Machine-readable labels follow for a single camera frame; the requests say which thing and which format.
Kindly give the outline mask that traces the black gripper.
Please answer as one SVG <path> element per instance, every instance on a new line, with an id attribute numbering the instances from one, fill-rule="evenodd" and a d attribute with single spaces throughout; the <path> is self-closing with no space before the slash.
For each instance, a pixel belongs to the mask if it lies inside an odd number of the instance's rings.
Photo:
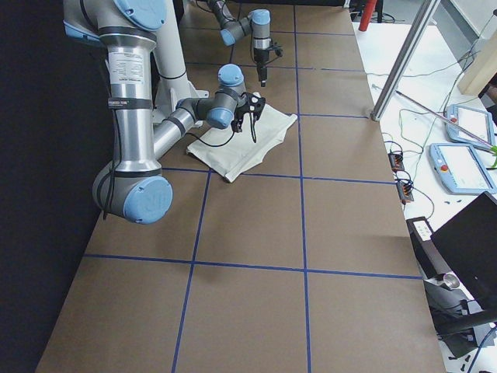
<path id="1" fill-rule="evenodd" d="M 254 62 L 259 72 L 259 82 L 261 86 L 265 86 L 268 79 L 267 64 L 269 62 L 269 51 L 267 49 L 254 49 Z"/>
<path id="2" fill-rule="evenodd" d="M 244 103 L 235 109 L 234 119 L 231 122 L 231 129 L 234 133 L 242 132 L 242 125 L 244 120 L 244 115 L 250 113 L 250 104 Z"/>

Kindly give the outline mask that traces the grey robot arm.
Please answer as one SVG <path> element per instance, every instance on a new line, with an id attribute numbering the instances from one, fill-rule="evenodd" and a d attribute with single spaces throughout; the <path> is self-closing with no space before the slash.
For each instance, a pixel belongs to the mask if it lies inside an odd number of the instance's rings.
<path id="1" fill-rule="evenodd" d="M 242 70 L 223 66 L 213 96 L 194 89 L 170 1 L 66 1 L 63 6 L 67 35 L 107 52 L 114 150 L 93 183 L 93 199 L 104 214 L 154 223 L 173 199 L 160 158 L 198 124 L 225 129 L 244 117 L 249 95 Z"/>
<path id="2" fill-rule="evenodd" d="M 252 57 L 259 83 L 265 87 L 268 79 L 267 65 L 273 47 L 270 11 L 256 9 L 244 18 L 235 19 L 224 1 L 207 1 L 207 6 L 219 22 L 221 38 L 226 46 L 233 46 L 244 37 L 251 37 Z"/>

